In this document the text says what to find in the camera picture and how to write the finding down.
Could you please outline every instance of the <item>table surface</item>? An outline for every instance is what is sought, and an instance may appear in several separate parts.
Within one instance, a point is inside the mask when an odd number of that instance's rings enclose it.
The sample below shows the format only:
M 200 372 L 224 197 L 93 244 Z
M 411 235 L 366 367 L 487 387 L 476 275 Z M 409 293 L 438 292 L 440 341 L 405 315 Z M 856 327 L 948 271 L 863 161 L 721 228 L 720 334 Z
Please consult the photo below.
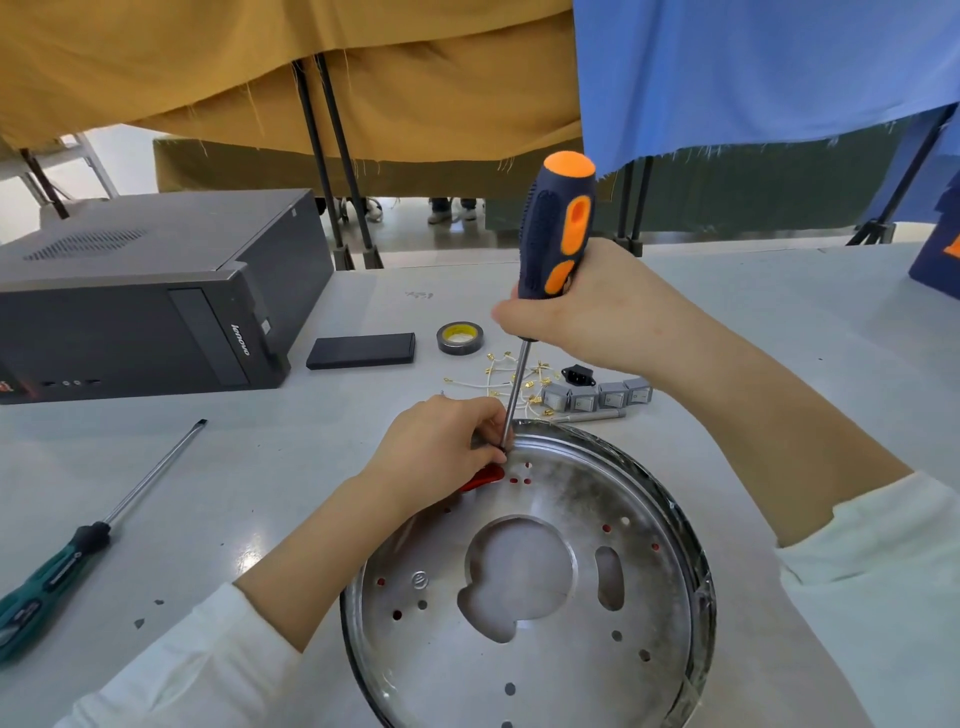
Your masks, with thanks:
M 907 278 L 917 251 L 895 245 L 649 262 L 907 463 L 956 484 L 960 449 L 950 442 L 960 432 L 960 302 Z M 279 389 L 0 408 L 0 593 L 77 525 L 102 518 L 195 421 L 209 419 L 125 514 L 114 546 L 46 637 L 0 669 L 0 722 L 50 725 L 356 473 L 396 413 L 442 388 L 472 396 L 443 379 L 482 381 L 483 352 L 516 349 L 489 315 L 514 280 L 514 264 L 338 273 Z M 461 319 L 483 326 L 485 348 L 465 357 L 440 353 L 437 329 Z M 419 340 L 413 366 L 304 367 L 318 336 L 408 330 Z M 543 344 L 532 358 L 557 369 L 571 363 Z M 773 534 L 700 425 L 657 394 L 626 420 L 585 429 L 659 478 L 710 560 L 717 645 L 690 725 L 869 725 L 782 592 Z M 277 712 L 271 724 L 377 725 L 350 673 L 336 610 Z

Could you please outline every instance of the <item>blue box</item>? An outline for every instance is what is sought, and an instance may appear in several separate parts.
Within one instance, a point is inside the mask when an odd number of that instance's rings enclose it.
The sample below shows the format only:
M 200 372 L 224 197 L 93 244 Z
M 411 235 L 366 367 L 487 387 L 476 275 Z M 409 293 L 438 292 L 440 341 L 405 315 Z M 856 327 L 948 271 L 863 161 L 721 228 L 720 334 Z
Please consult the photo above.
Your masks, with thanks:
M 940 222 L 911 266 L 910 278 L 960 300 L 960 187 L 952 185 L 937 204 Z

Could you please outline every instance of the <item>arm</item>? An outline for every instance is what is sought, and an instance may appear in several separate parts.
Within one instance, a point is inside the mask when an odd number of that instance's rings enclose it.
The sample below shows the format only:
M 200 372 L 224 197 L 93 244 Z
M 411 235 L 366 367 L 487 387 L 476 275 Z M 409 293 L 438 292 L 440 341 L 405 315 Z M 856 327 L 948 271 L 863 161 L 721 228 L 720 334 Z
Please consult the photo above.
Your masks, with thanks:
M 422 508 L 506 455 L 470 449 L 479 429 L 497 442 L 506 410 L 494 398 L 434 397 L 396 418 L 370 464 L 236 580 L 256 611 L 302 652 L 337 595 L 373 551 Z
M 716 440 L 782 546 L 825 526 L 838 503 L 911 472 L 797 376 L 609 240 L 590 241 L 566 296 L 512 299 L 493 317 L 510 333 L 645 376 L 677 400 Z
M 646 376 L 704 425 L 784 548 L 780 580 L 878 728 L 960 715 L 960 497 L 608 240 L 510 333 Z
M 506 455 L 493 398 L 434 397 L 401 413 L 370 463 L 235 585 L 150 645 L 58 728 L 262 725 L 330 605 L 371 553 L 420 509 Z

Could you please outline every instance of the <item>front panel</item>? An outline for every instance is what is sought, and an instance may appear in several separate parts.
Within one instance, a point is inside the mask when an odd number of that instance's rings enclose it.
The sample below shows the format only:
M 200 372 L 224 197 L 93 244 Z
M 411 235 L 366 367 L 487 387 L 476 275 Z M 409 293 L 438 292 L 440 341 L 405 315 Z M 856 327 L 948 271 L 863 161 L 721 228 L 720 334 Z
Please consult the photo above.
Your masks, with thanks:
M 241 278 L 0 295 L 0 403 L 278 386 Z

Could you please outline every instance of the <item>metal rim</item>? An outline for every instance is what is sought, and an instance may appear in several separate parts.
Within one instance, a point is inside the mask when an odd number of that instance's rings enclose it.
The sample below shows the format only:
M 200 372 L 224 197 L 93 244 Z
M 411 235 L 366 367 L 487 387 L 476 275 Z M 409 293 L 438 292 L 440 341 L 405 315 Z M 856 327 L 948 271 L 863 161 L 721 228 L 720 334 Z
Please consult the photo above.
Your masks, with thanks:
M 578 449 L 583 453 L 589 452 L 594 457 L 603 457 L 608 465 L 635 483 L 642 492 L 646 503 L 655 507 L 657 519 L 665 526 L 666 535 L 673 540 L 669 546 L 671 554 L 675 553 L 681 556 L 679 563 L 681 564 L 689 604 L 690 620 L 689 645 L 683 676 L 677 685 L 676 697 L 666 711 L 661 725 L 671 727 L 684 725 L 698 704 L 700 694 L 706 683 L 715 639 L 716 599 L 707 558 L 700 548 L 696 535 L 690 528 L 683 511 L 663 486 L 633 458 L 622 450 L 588 433 L 567 425 L 521 420 L 516 422 L 516 436 L 519 448 L 532 447 L 533 445 L 542 446 L 544 443 L 551 442 L 554 444 L 563 443 L 565 448 Z M 404 524 L 398 532 L 406 526 L 407 524 Z M 393 710 L 385 709 L 377 695 L 374 694 L 375 690 L 368 683 L 368 676 L 365 672 L 365 659 L 367 658 L 361 656 L 362 648 L 358 646 L 364 643 L 366 639 L 363 637 L 362 604 L 366 571 L 367 566 L 365 565 L 340 596 L 344 644 L 357 685 L 377 719 L 384 726 L 404 728 L 404 721 L 396 718 L 396 716 L 391 717 Z

